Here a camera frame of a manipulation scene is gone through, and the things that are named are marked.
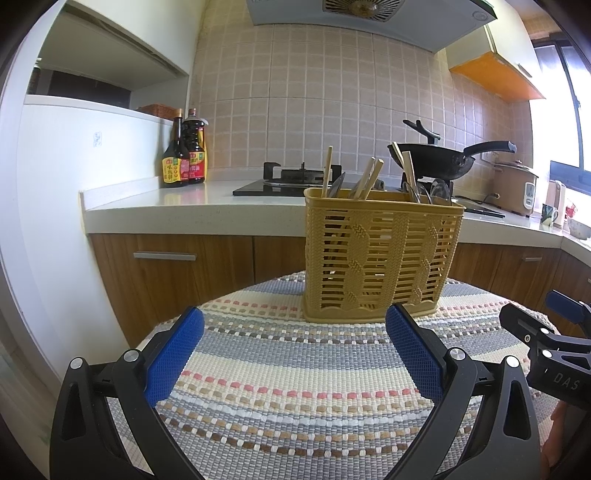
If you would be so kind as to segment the rice cooker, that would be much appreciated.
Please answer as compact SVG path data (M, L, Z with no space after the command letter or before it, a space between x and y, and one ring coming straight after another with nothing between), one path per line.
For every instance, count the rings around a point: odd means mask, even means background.
M529 217L534 210L538 176L520 161L496 163L493 171L492 204Z

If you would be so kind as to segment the yellow plastic utensil basket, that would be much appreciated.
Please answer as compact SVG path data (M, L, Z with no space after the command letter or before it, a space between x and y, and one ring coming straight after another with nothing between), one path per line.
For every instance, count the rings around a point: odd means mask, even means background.
M394 303L412 315L436 312L465 209L441 198L346 190L335 198L308 188L305 201L304 318L377 322Z

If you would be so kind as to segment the range hood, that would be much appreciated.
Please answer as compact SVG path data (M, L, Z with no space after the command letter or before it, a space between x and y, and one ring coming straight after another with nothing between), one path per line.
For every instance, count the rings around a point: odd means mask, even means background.
M497 18L487 1L259 0L252 23L305 24L381 35L436 53Z

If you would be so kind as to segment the orange wall cabinet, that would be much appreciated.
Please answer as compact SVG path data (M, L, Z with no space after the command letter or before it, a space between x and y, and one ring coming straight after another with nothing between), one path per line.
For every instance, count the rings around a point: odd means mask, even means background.
M508 103L544 98L537 56L524 29L505 36L489 24L448 46L446 54L452 73Z

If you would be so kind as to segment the soy sauce bottle rear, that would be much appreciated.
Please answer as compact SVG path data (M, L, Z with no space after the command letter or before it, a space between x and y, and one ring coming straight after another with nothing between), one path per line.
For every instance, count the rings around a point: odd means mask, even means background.
M208 122L199 118L197 109L189 108L187 117L182 123L182 138L189 153L188 182L204 183L207 174L207 149L205 130Z

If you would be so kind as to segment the black wok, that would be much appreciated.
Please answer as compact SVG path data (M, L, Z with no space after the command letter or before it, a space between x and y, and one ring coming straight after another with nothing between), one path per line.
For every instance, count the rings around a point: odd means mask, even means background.
M475 157L482 153L505 152L516 153L517 147L511 141L487 141L454 150L439 145L441 136L425 128L420 119L412 122L405 119L403 123L425 136L424 143L399 143L402 153L409 152L414 165L416 178L439 178L453 181L465 176L472 168Z

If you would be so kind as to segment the white kitchen counter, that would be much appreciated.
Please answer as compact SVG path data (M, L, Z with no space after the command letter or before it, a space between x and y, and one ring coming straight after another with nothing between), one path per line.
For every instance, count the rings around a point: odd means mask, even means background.
M88 234L195 234L304 237L304 199L235 197L245 180L181 188L156 187L156 179L82 191ZM590 243L536 220L506 213L502 219L468 213L461 243L561 249L590 264Z

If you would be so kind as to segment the soy sauce bottle front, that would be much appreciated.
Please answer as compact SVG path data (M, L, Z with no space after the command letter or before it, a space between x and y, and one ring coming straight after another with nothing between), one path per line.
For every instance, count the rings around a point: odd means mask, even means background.
M182 110L173 118L170 142L162 154L161 177L165 187L181 187L188 183L189 153L182 138Z

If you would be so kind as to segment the long bamboo chopstick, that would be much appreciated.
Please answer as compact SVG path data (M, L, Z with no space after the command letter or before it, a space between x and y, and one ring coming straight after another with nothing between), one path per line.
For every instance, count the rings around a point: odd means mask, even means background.
M363 187L362 193L360 193L360 195L359 195L359 198L361 200L367 200L369 198L370 191L373 190L383 166L384 166L383 159L375 159L374 160L373 169L372 169L372 171L370 171L370 176L367 179L365 186Z

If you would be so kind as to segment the striped woven table mat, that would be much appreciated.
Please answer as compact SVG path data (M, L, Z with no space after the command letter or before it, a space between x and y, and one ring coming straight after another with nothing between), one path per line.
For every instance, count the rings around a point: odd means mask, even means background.
M208 479L381 479L433 409L383 322L304 320L304 275L202 305L200 342L157 413Z

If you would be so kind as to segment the soy sauce bottle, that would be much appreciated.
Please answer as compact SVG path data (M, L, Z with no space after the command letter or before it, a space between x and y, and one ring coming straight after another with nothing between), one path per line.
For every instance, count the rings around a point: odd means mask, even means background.
M161 177L165 187L181 187L188 183L189 153L182 138L182 110L173 118L170 142L162 154Z
M189 153L188 182L204 183L207 174L207 149L205 130L208 122L199 118L197 109L189 108L187 117L182 123L182 138Z

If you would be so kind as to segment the clear grey spoon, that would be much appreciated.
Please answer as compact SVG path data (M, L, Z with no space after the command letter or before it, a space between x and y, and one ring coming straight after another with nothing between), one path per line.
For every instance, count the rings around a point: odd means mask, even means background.
M342 183L344 183L346 178L346 173L342 172L341 175L334 182L332 182L331 188L329 188L328 197L335 198L339 195L339 191L342 188Z

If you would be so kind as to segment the clear plastic spoon top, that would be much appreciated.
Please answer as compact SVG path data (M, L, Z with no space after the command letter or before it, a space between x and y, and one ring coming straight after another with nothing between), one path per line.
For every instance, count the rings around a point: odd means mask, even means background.
M402 182L402 190L408 194L408 197L412 202L421 203L421 196L407 181Z

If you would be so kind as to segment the black gas stove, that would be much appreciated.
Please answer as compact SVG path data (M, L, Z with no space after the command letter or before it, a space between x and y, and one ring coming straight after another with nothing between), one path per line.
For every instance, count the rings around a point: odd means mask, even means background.
M263 163L263 178L232 191L235 197L304 197L304 190L308 188L321 188L325 183L324 170L308 169L304 163L298 168L283 168L276 162ZM341 165L332 165L328 177L328 191L332 185L337 184L342 188L356 188L356 184L346 182L346 173L342 172ZM452 200L451 182L444 187L442 179L434 179L431 182L417 181L417 187L422 195L433 199L434 196ZM466 212L484 215L492 218L505 218L505 214L478 206L476 201L464 197L455 197L462 204Z

